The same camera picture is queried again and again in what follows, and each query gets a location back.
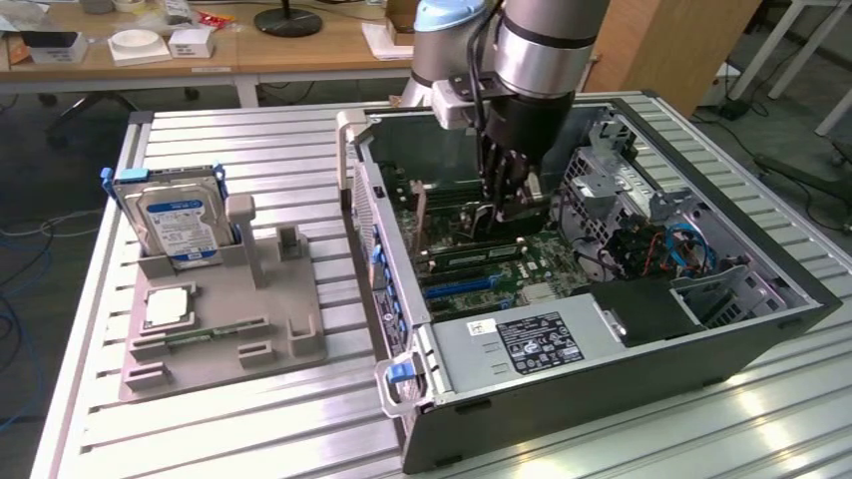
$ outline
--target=blue cable on floor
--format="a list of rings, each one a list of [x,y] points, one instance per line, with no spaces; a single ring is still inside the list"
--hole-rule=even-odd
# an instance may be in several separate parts
[[[40,251],[41,250],[40,247],[21,246],[18,244],[13,244],[6,241],[2,241],[1,239],[0,239],[0,246],[17,251]],[[29,398],[29,400],[26,401],[26,404],[24,404],[24,406],[18,409],[17,413],[12,417],[9,417],[2,422],[2,424],[0,424],[0,434],[12,426],[14,421],[30,411],[30,409],[38,406],[44,398],[44,372],[41,370],[41,362],[38,361],[38,356],[36,355],[36,348],[33,346],[32,336],[29,335],[29,331],[24,327],[24,324],[21,323],[17,317],[17,313],[14,312],[14,308],[12,307],[12,304],[9,303],[9,300],[6,299],[6,297],[9,295],[14,295],[20,293],[41,280],[48,270],[50,269],[50,262],[52,262],[50,252],[46,250],[44,251],[44,262],[41,265],[41,269],[38,270],[36,275],[32,278],[29,278],[29,280],[18,284],[17,287],[14,287],[13,289],[5,292],[0,291],[0,302],[2,302],[8,310],[6,314],[0,313],[0,319],[8,322],[9,327],[12,329],[17,330],[17,333],[20,335],[20,340],[24,343],[24,348],[26,349],[26,353],[29,354],[29,358],[32,360],[33,368],[36,369],[36,392],[33,396]]]
[[[21,335],[21,341],[24,343],[24,347],[26,348],[26,352],[29,353],[29,357],[32,359],[32,364],[36,369],[36,394],[29,398],[29,401],[24,406],[18,409],[17,413],[5,420],[2,424],[0,424],[0,434],[9,428],[12,423],[21,417],[30,408],[36,407],[41,402],[41,398],[44,397],[44,372],[41,370],[41,362],[38,361],[38,356],[36,355],[36,348],[32,344],[32,336],[29,335],[29,331],[21,324],[21,321],[17,318],[17,314],[14,313],[14,309],[12,308],[12,304],[9,304],[5,296],[0,295],[0,301],[5,303],[5,307],[9,311],[9,314],[0,314],[2,319],[8,320],[9,323],[17,327],[18,333]]]
[[[13,243],[9,243],[6,241],[2,241],[1,239],[0,239],[0,246],[8,247],[9,249],[16,250],[16,251],[40,251],[41,250],[40,247],[21,246],[18,244],[13,244]],[[41,278],[46,274],[48,270],[50,269],[52,260],[53,260],[53,258],[50,256],[50,252],[48,250],[44,251],[44,262],[41,264],[41,269],[38,270],[36,275],[32,278],[29,278],[29,280],[24,281],[24,283],[20,284],[17,287],[9,289],[8,291],[1,291],[2,294],[6,297],[14,296],[21,291],[24,291],[24,289],[26,289],[28,287],[33,286],[41,280]]]

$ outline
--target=wooden cabinet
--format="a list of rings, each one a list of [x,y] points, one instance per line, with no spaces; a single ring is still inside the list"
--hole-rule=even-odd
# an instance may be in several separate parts
[[[760,0],[610,0],[585,92],[653,90],[692,114]]]

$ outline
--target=red object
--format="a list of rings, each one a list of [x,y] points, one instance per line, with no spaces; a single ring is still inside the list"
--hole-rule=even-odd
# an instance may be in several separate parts
[[[216,15],[213,13],[198,11],[201,18],[198,19],[198,23],[201,25],[206,25],[209,27],[214,27],[217,30],[224,28],[230,22],[234,21],[234,17],[230,15]]]
[[[656,246],[656,241],[660,239],[661,236],[662,236],[662,233],[657,233],[656,235],[653,235],[653,238],[650,239],[650,247],[648,248],[648,258],[644,261],[644,271],[641,272],[642,276],[648,274],[648,267],[650,266],[650,256],[653,255],[653,247]]]

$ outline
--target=blue hard drive label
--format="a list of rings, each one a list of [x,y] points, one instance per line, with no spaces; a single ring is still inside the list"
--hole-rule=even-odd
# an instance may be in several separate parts
[[[148,218],[165,254],[182,261],[216,254],[213,229],[204,223],[204,203],[198,200],[146,206]]]

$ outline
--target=white label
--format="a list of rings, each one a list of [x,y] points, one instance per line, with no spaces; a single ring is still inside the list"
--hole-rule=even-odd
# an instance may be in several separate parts
[[[192,73],[229,73],[230,67],[196,67]]]
[[[470,336],[478,336],[480,334],[488,334],[496,332],[496,321],[493,318],[482,319],[480,321],[470,321],[466,324],[466,330]]]
[[[201,222],[204,203],[198,200],[148,205],[146,213],[165,254],[177,260],[209,257],[218,245],[213,229]]]

